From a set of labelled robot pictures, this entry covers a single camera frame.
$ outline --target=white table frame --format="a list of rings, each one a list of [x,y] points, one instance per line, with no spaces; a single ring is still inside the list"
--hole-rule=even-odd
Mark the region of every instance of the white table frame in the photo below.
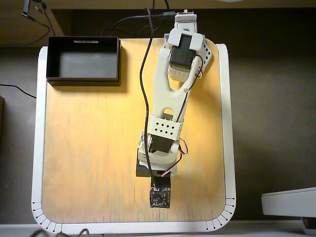
[[[39,52],[38,83],[36,101],[36,122],[34,141],[34,164],[31,207],[34,219],[42,228],[52,233],[78,234],[89,229],[91,234],[130,234],[130,233],[185,233],[210,232],[225,226],[233,216],[236,207],[235,164],[233,148],[232,110],[229,78],[228,52],[224,44],[216,45],[219,51],[220,93],[222,106],[223,155],[226,203],[222,213],[208,221],[170,222],[123,222],[123,223],[55,223],[42,209],[43,163],[46,117],[46,62],[47,46]]]

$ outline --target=white robotic arm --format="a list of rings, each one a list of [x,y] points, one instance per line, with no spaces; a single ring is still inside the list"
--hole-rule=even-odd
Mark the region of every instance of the white robotic arm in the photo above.
[[[154,76],[154,110],[148,123],[147,144],[150,165],[155,176],[150,191],[151,207],[170,207],[172,175],[177,172],[177,153],[180,133],[184,122],[191,89],[202,76],[211,58],[204,35],[196,33],[197,16],[193,13],[178,13],[175,28],[165,36],[160,49]],[[168,75],[183,82],[178,90],[170,87]],[[171,109],[173,114],[165,113]],[[136,176],[150,177],[142,132],[136,165]]]

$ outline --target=dark floor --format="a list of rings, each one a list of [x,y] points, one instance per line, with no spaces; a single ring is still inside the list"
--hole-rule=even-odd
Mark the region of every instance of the dark floor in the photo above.
[[[316,186],[316,46],[312,37],[316,10],[195,12],[199,31],[229,49],[237,186],[234,219],[274,219],[262,214],[262,193]],[[72,34],[99,34],[107,27],[101,16],[108,17],[98,11],[72,12]],[[171,26],[164,25],[166,29],[157,37]],[[38,52],[38,48],[0,49],[0,83],[16,84],[35,94]],[[35,99],[15,88],[0,87],[0,95],[5,99],[0,224],[34,223],[30,201]]]

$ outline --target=black tray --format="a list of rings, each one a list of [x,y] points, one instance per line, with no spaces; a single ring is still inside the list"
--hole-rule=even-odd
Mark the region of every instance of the black tray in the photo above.
[[[117,37],[49,37],[46,77],[51,85],[119,86]]]

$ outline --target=wooden table surface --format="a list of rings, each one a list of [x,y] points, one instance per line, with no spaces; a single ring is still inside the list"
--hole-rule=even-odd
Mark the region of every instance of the wooden table surface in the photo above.
[[[154,39],[143,80],[153,106],[153,75],[163,39]],[[189,153],[171,178],[171,207],[149,207],[150,178],[136,177],[145,103],[139,69],[148,39],[121,40],[120,87],[47,86],[42,205],[57,223],[211,220],[225,204],[219,59],[194,85],[181,137]],[[171,82],[172,88],[180,83]]]

